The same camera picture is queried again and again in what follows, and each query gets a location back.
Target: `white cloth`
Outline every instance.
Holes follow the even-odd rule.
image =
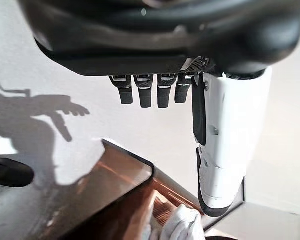
[[[163,226],[160,240],[204,240],[201,214],[180,205]]]

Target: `black robotic finger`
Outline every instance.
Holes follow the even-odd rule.
[[[109,76],[112,84],[118,88],[121,104],[132,104],[134,102],[132,96],[131,76],[115,75]]]
[[[165,109],[169,106],[171,86],[176,82],[176,74],[157,75],[158,108]]]
[[[146,75],[136,75],[133,77],[134,77],[134,82],[138,87],[141,108],[150,108],[154,75],[146,74]]]
[[[194,73],[179,73],[176,82],[174,102],[176,104],[184,104],[187,100],[188,90],[191,86],[191,79]]]

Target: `silver strip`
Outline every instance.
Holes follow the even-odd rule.
[[[179,86],[189,86],[189,85],[191,85],[191,84],[180,84],[180,83],[178,83],[178,85],[179,85]]]
[[[171,88],[171,86],[158,86],[158,88],[160,88],[160,89],[168,89],[168,88]]]

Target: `white surface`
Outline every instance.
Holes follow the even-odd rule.
[[[199,172],[202,198],[210,208],[226,208],[236,197],[263,128],[271,77],[268,68],[251,80],[204,79],[207,134]]]
[[[213,229],[239,240],[300,240],[300,215],[246,203]]]
[[[247,201],[300,214],[300,45],[273,67],[264,129],[246,177]]]

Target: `screw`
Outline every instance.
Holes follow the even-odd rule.
[[[205,81],[204,82],[204,90],[207,92],[209,90],[209,82]]]
[[[213,129],[213,134],[214,134],[214,135],[219,135],[219,130],[216,129],[216,128],[214,128],[214,129]]]

